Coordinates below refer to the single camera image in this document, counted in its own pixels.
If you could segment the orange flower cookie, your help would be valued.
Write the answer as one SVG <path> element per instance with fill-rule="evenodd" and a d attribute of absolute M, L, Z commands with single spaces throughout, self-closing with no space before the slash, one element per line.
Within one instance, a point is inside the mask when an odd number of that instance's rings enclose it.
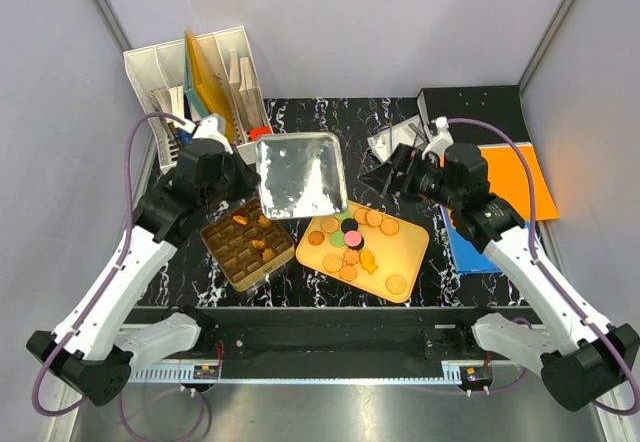
<path fill-rule="evenodd" d="M 260 215 L 257 222 L 261 227 L 268 227 L 271 224 L 271 220 L 264 215 Z"/>

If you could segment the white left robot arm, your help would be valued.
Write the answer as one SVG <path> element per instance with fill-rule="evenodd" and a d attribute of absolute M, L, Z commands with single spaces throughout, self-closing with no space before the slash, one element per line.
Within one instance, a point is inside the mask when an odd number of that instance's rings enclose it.
<path fill-rule="evenodd" d="M 140 198 L 122 242 L 81 302 L 53 331 L 36 331 L 27 341 L 41 371 L 104 406 L 140 369 L 180 352 L 208 356 L 215 321 L 193 307 L 131 335 L 120 329 L 151 279 L 203 226 L 209 207 L 252 195 L 259 181 L 235 147 L 193 138 Z"/>

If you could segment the brown compartment cookie box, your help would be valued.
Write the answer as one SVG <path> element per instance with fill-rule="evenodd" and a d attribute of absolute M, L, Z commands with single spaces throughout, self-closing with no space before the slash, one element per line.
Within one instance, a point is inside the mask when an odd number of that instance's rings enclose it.
<path fill-rule="evenodd" d="M 234 222 L 234 215 L 246 217 L 249 223 Z M 294 257 L 290 234 L 271 219 L 268 227 L 261 227 L 260 215 L 264 215 L 260 201 L 253 198 L 200 231 L 202 242 L 236 292 L 256 289 Z"/>

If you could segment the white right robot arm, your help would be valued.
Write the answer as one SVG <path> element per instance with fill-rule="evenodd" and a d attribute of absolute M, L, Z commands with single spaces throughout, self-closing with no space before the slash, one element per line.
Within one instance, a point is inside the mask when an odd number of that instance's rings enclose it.
<path fill-rule="evenodd" d="M 538 375 L 562 407 L 577 411 L 628 383 L 639 335 L 615 326 L 568 283 L 536 246 L 535 228 L 490 190 L 488 163 L 478 147 L 455 143 L 442 156 L 400 144 L 391 157 L 362 178 L 381 195 L 436 203 L 450 210 L 457 232 L 489 258 L 517 287 L 548 335 L 489 313 L 454 333 L 466 358 L 497 352 Z"/>

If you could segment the metal tongs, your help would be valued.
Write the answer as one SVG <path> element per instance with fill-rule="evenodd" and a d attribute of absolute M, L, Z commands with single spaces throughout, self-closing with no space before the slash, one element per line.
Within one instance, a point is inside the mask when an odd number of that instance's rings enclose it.
<path fill-rule="evenodd" d="M 407 125 L 407 129 L 412 136 L 412 145 L 423 150 L 429 143 L 423 124 L 420 121 L 413 121 Z"/>

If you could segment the yellow cookie tray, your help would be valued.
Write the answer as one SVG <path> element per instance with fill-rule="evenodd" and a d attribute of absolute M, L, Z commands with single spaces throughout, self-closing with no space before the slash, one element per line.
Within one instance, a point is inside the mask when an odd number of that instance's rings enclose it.
<path fill-rule="evenodd" d="M 296 248 L 297 261 L 388 302 L 408 301 L 429 245 L 426 229 L 356 202 L 346 211 L 358 222 L 363 243 L 348 247 L 334 215 L 314 217 Z M 407 282 L 400 295 L 386 289 L 392 275 Z"/>

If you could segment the orange fish cookie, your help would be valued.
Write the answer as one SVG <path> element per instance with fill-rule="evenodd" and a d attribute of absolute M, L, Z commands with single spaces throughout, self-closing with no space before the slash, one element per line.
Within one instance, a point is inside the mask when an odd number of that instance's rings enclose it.
<path fill-rule="evenodd" d="M 242 226 L 246 226 L 249 223 L 249 220 L 246 217 L 241 215 L 234 215 L 232 217 L 232 220 Z"/>

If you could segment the silver tin lid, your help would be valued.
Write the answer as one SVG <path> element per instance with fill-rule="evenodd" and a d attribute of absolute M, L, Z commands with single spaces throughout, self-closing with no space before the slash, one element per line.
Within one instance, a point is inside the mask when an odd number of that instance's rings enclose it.
<path fill-rule="evenodd" d="M 258 194 L 267 218 L 312 218 L 347 209 L 343 157 L 334 134 L 271 134 L 261 137 L 255 149 Z"/>

